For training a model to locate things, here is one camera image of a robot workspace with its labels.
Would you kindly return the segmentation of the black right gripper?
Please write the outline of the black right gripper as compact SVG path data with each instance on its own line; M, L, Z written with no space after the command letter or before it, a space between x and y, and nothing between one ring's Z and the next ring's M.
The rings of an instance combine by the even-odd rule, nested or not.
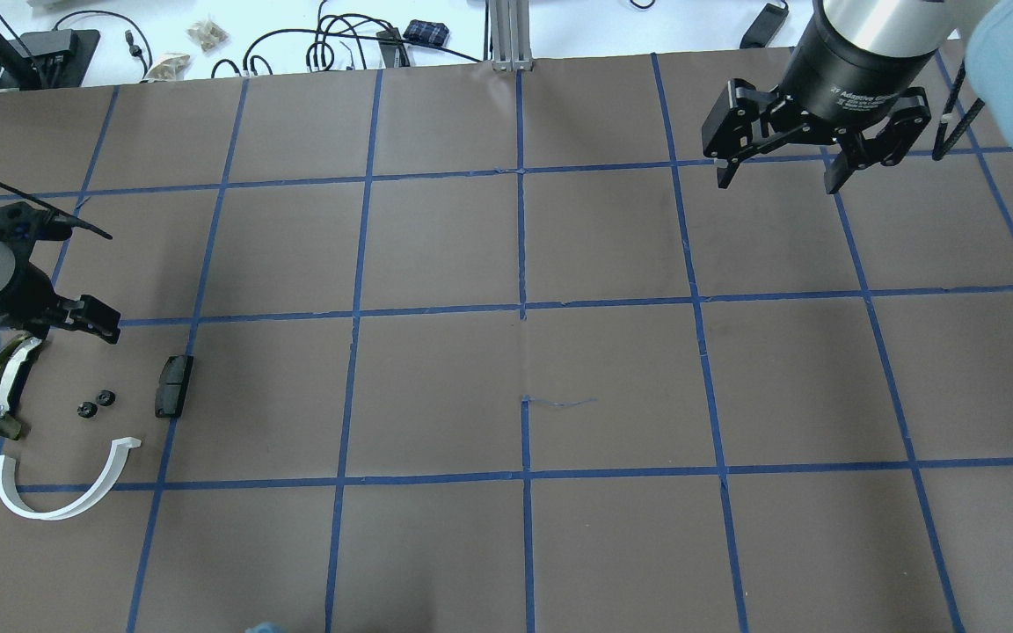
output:
M769 91L735 77L701 126L701 149L716 160L719 189L741 164L787 144L840 145L824 173L835 195L859 170L904 160L931 117L913 82L931 55L891 57L844 39L828 18L812 18L783 79Z

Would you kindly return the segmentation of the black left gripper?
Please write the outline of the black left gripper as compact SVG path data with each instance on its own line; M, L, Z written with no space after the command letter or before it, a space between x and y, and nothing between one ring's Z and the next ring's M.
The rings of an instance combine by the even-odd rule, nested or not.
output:
M60 209L20 201L0 206L0 247L5 248L5 283L0 288L0 325L45 338L49 330L83 331L107 344L120 339L120 312L95 296L68 299L57 294L48 273L31 263L40 241L64 242L73 229L112 240L112 234Z

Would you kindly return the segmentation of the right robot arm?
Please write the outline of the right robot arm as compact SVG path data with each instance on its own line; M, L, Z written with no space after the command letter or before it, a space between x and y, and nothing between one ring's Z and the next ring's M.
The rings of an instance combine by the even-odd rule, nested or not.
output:
M933 160L984 112L1013 149L1013 1L816 1L779 84L760 90L735 77L704 121L717 184L785 145L839 149L824 173L831 195L857 171L900 164L932 115L915 79L953 33L965 55L942 112L964 87L975 101L956 126L940 121Z

